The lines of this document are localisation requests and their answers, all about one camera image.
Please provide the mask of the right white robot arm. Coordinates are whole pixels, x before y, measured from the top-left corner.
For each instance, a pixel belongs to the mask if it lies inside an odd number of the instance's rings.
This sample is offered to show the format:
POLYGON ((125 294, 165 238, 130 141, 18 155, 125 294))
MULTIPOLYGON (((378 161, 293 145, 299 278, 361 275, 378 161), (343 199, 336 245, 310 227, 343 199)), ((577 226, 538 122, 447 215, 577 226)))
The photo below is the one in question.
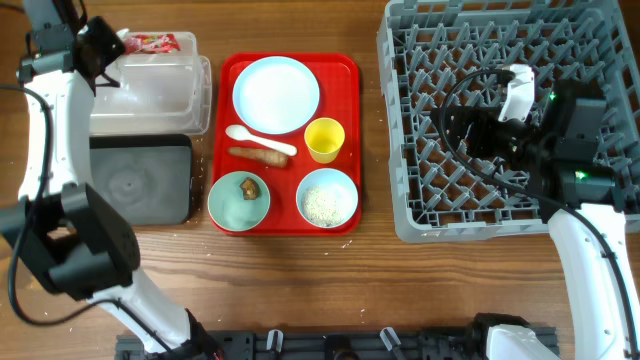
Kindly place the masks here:
POLYGON ((557 81, 542 120, 528 122, 533 92, 498 72, 507 99, 500 109, 454 106, 432 113, 444 147, 466 169, 469 159, 500 157, 530 179, 513 192, 539 203, 559 254, 578 359, 639 356, 639 296, 625 241, 624 198, 614 170, 595 157, 606 110, 603 92, 588 83, 557 81), (460 142, 469 158, 461 158, 460 142))

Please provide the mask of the light blue bowl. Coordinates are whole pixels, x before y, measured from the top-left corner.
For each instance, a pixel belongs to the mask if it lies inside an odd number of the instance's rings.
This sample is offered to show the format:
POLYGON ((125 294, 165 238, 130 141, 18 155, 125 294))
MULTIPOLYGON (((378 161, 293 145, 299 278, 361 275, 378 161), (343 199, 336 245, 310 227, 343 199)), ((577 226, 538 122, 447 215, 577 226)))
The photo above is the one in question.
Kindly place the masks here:
POLYGON ((296 190, 296 205, 309 224, 320 229, 337 229, 355 214, 359 193, 344 172, 321 168, 307 174, 296 190))

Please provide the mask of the brown carrot-like food scrap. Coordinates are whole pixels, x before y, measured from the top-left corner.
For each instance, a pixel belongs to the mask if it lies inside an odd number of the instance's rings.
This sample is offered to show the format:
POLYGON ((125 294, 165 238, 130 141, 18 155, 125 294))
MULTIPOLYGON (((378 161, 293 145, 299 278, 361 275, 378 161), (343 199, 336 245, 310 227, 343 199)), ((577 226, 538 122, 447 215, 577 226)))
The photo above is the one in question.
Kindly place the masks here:
POLYGON ((288 155, 269 149, 230 147, 227 149, 227 153, 232 156, 257 161, 276 168, 284 168, 289 160, 288 155))

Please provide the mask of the yellow plastic cup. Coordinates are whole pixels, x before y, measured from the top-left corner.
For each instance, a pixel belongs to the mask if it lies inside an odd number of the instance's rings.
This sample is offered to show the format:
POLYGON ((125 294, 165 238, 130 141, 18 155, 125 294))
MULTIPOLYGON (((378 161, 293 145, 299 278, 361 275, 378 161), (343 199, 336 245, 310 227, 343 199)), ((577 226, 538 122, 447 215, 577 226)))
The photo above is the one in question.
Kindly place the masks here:
POLYGON ((304 141, 312 159, 320 164, 334 161, 346 139, 343 126, 335 119, 313 120, 305 129, 304 141))

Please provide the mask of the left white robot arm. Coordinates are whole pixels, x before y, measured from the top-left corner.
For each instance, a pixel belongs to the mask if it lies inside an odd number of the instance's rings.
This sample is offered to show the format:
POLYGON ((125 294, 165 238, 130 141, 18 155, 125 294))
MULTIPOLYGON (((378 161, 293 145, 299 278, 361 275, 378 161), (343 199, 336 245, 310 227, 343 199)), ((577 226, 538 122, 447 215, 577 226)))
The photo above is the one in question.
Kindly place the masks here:
POLYGON ((82 2, 24 1, 31 29, 13 90, 28 103, 26 171, 16 205, 1 212, 8 276, 26 266, 81 312, 100 307, 141 341, 147 359, 220 359, 223 348, 146 275, 130 224, 93 188, 89 121, 107 67, 125 51, 82 2))

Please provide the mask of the green bowl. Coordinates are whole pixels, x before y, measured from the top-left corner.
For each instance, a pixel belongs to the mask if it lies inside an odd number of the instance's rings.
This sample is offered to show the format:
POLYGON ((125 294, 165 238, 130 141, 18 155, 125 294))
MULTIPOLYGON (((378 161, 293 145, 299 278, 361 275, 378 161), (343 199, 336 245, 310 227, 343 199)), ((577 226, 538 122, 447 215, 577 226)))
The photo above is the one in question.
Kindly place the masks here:
POLYGON ((267 184, 256 174, 234 171, 216 180, 209 191, 207 209, 212 221, 222 230, 244 232, 257 227, 269 213, 271 194, 267 184), (260 186, 256 200, 244 200, 239 185, 253 178, 260 186))

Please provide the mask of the white rice grains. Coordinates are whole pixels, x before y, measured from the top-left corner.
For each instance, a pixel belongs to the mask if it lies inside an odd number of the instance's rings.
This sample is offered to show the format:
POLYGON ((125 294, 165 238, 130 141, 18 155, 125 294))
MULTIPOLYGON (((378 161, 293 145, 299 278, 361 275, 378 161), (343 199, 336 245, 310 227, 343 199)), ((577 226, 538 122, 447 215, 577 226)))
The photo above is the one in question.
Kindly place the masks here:
POLYGON ((320 185, 313 185, 304 193, 302 213, 313 225, 325 228, 339 226, 347 218, 336 193, 320 185))

